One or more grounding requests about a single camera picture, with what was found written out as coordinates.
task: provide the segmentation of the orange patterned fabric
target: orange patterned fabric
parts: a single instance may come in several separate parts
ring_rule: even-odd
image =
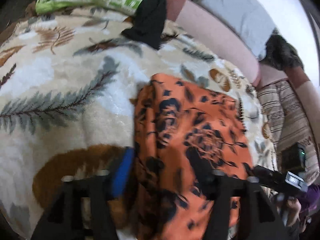
[[[165,74],[139,93],[135,108],[139,180],[138,239],[201,239],[213,205],[201,192],[194,167],[246,179],[252,166],[238,102]],[[238,198],[230,201],[230,226]]]

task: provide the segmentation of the fleece blanket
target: fleece blanket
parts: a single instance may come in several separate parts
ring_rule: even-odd
[[[137,93],[156,73],[233,98],[253,165],[276,169],[267,118],[236,66],[173,22],[159,51],[120,35],[131,26],[105,17],[32,18],[1,46],[0,210],[21,236],[30,238],[63,176],[93,174],[120,147],[134,146]]]

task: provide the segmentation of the gray pillow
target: gray pillow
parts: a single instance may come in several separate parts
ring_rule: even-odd
[[[233,30],[257,58],[265,55],[265,44],[276,25],[257,0],[197,0],[197,3]]]

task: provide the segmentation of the dark fur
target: dark fur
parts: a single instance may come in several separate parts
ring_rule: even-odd
[[[266,65],[284,70],[285,67],[302,67],[303,63],[297,50],[289,44],[281,35],[272,35],[267,44],[267,56],[260,61]]]

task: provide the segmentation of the purple cloth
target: purple cloth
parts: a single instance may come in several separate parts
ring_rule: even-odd
[[[308,191],[298,197],[301,204],[301,211],[305,211],[314,206],[320,198],[320,185],[310,185]]]

